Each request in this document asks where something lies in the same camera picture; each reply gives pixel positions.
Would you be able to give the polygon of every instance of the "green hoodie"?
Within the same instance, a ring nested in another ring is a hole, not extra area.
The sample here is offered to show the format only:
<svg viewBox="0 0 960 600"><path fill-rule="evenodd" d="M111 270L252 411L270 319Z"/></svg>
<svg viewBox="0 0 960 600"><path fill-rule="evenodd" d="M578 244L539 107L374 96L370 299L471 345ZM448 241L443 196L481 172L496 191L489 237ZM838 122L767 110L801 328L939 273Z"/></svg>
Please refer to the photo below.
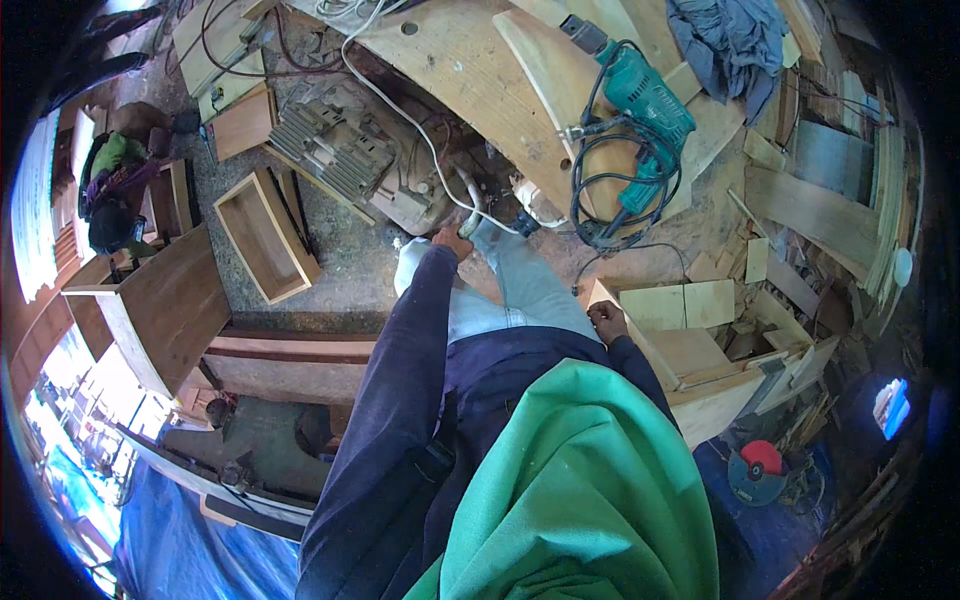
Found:
<svg viewBox="0 0 960 600"><path fill-rule="evenodd" d="M406 598L717 598L703 481L640 390L565 359L527 389Z"/></svg>

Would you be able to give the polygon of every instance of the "red cutting disc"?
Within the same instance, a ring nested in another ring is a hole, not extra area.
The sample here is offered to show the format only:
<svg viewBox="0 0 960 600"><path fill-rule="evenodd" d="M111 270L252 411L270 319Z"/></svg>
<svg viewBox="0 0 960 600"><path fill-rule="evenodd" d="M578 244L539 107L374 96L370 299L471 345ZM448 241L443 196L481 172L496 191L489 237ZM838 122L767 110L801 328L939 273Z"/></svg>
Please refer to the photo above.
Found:
<svg viewBox="0 0 960 600"><path fill-rule="evenodd" d="M780 453L774 448L773 444L757 440L743 446L740 450L740 457L743 458L747 466L754 463L763 465L763 472L770 475L782 475L783 464L780 460Z"/></svg>

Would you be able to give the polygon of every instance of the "navy blue sleeve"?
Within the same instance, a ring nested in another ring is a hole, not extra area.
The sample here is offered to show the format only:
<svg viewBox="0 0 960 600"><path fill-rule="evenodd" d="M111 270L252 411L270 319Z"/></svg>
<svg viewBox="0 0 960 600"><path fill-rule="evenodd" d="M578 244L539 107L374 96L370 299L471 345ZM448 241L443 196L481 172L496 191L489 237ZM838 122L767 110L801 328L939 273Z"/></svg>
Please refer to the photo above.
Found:
<svg viewBox="0 0 960 600"><path fill-rule="evenodd" d="M358 498L390 493L380 488L389 480L391 468L407 450L432 440L444 395L446 328L456 273L454 251L432 247L387 319L320 502L304 532L301 572L322 541L311 534L347 512Z"/></svg>
<svg viewBox="0 0 960 600"><path fill-rule="evenodd" d="M657 405L657 408L670 419L673 426L677 427L677 431L680 431L677 420L673 418L670 405L666 401L663 388L654 374L653 367L650 366L650 361L643 355L640 348L636 347L630 336L621 335L613 340L613 343L607 347L607 354L610 356L613 369L626 377L627 381L633 383L638 390L646 394Z"/></svg>

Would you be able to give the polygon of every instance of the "light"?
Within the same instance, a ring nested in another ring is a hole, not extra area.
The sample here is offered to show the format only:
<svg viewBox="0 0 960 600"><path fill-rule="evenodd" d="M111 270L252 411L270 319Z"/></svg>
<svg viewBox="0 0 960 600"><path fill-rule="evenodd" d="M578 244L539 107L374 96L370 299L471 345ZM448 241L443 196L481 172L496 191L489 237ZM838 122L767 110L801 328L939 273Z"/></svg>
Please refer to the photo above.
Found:
<svg viewBox="0 0 960 600"><path fill-rule="evenodd" d="M903 420L910 414L910 402L905 393L906 381L894 379L876 395L874 420L887 440L894 437Z"/></svg>

